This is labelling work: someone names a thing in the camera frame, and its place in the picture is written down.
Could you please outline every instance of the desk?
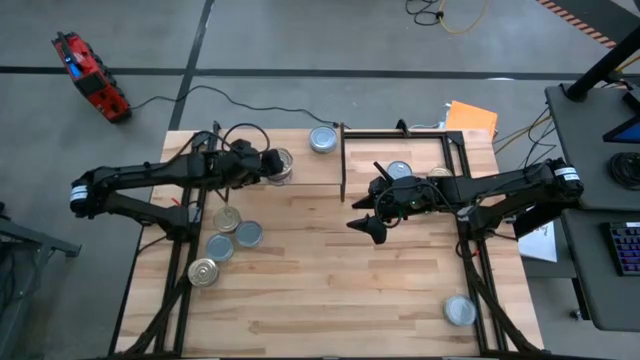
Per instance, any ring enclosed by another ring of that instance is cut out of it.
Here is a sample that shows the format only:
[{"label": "desk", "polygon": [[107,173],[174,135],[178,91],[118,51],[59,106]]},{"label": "desk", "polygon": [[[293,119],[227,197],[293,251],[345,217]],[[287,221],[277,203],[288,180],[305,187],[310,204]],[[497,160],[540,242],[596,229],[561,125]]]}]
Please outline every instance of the desk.
[{"label": "desk", "polygon": [[585,209],[640,211],[640,192],[615,183],[606,168],[611,156],[638,152],[640,144],[602,141],[602,135],[635,115],[622,101],[624,93],[595,88],[583,102],[573,102],[559,86],[545,89],[565,158],[584,184],[580,205]]},{"label": "desk", "polygon": [[[448,297],[467,294],[463,264],[454,252],[458,236],[452,215],[413,217],[389,231],[381,246],[345,226],[363,215],[350,204],[378,176],[374,160],[383,166],[404,160],[425,175],[444,165],[439,140],[348,140],[347,200],[341,203],[339,149],[313,153],[309,130],[268,133],[272,147],[284,146],[293,154],[293,185],[231,192],[230,205],[243,219],[263,226],[264,240],[255,249],[236,247],[232,259],[220,264],[217,283],[192,290],[183,356],[477,355],[473,327],[450,325],[442,311]],[[163,160],[191,134],[169,132]],[[255,139],[256,148],[263,145],[251,130],[234,134]],[[497,173],[486,132],[464,136],[472,175]],[[180,195],[175,186],[160,186],[151,201],[170,206]],[[215,193],[208,194],[199,256],[216,233],[212,217],[222,205]],[[499,231],[512,233],[506,226]],[[140,246],[161,235],[157,227],[145,230]],[[501,304],[525,336],[542,347],[517,244],[494,238],[487,246]],[[128,348],[160,307],[170,252],[167,241],[138,257],[116,351]],[[486,309],[483,314],[488,318]],[[485,324],[490,335],[491,322]],[[174,335],[171,321],[169,329],[167,346]]]},{"label": "desk", "polygon": [[574,257],[582,295],[593,324],[600,330],[640,331],[640,309],[629,306],[629,299],[640,298],[640,278],[618,276],[599,228],[605,222],[638,219],[640,213],[637,212],[575,209],[562,212],[561,220]]}]

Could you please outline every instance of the orange striped tape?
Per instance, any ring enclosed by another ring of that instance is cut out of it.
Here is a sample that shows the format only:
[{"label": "orange striped tape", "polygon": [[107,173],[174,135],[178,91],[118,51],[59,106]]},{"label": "orange striped tape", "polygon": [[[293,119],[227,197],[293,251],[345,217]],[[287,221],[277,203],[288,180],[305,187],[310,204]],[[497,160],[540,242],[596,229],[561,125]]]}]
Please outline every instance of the orange striped tape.
[{"label": "orange striped tape", "polygon": [[578,30],[582,31],[583,33],[589,35],[592,39],[594,39],[595,41],[599,42],[600,44],[608,47],[609,49],[611,49],[614,46],[616,46],[616,42],[615,41],[610,40],[608,37],[606,37],[606,36],[602,35],[601,33],[597,32],[594,28],[592,28],[588,24],[585,24],[584,22],[582,22],[582,20],[580,20],[577,17],[569,14],[569,12],[567,10],[565,10],[565,9],[561,8],[560,6],[556,5],[553,1],[550,1],[550,0],[537,0],[537,1],[542,6],[544,6],[547,9],[553,11],[556,15],[560,16],[564,21],[566,21],[569,24],[573,25],[574,27],[576,27]]}]

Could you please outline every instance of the open tin can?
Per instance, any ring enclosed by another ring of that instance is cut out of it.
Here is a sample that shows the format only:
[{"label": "open tin can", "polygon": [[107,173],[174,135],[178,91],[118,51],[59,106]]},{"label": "open tin can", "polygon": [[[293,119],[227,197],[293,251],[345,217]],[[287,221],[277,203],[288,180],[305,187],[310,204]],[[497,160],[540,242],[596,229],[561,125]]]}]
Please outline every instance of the open tin can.
[{"label": "open tin can", "polygon": [[284,148],[276,148],[280,160],[282,160],[282,172],[280,174],[271,175],[267,178],[269,184],[275,186],[286,185],[291,182],[291,176],[293,175],[293,156],[289,150]]}]

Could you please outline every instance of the black floor stripe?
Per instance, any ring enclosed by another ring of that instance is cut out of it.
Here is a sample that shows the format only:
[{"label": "black floor stripe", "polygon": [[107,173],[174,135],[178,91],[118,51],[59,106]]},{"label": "black floor stripe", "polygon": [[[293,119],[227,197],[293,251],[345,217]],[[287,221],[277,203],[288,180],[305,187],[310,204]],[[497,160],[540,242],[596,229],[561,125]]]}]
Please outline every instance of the black floor stripe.
[{"label": "black floor stripe", "polygon": [[486,80],[576,80],[582,73],[522,73],[473,71],[402,71],[402,70],[298,70],[298,69],[197,69],[195,76],[273,77],[273,78],[382,78],[382,79],[460,79]]},{"label": "black floor stripe", "polygon": [[[184,69],[178,68],[109,68],[114,75],[182,75]],[[63,67],[49,66],[0,66],[0,74],[66,74]]]},{"label": "black floor stripe", "polygon": [[[191,53],[189,54],[189,60],[187,61],[187,68],[184,76],[182,77],[182,83],[180,84],[180,90],[178,90],[178,96],[176,99],[184,96],[189,87],[191,86],[191,80],[195,73],[196,64],[198,63],[198,57],[200,56],[200,50],[202,49],[202,41],[204,35],[207,32],[207,22],[209,21],[209,15],[211,15],[211,8],[215,0],[207,0],[202,9],[202,16],[200,16],[200,23],[198,24],[198,30],[196,31],[196,37],[193,39],[193,46],[191,47]],[[184,105],[187,99],[178,101],[171,113],[171,121],[169,121],[169,131],[178,130],[180,128],[180,121],[182,120],[182,113],[184,112]]]}]

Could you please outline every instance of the white paper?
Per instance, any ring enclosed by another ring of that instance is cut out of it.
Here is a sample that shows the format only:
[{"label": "white paper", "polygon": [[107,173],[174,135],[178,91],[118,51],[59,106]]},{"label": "white paper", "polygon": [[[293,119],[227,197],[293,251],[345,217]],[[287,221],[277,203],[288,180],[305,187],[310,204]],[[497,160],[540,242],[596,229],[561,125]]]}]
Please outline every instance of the white paper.
[{"label": "white paper", "polygon": [[522,256],[558,262],[553,221],[518,239],[518,249]]}]

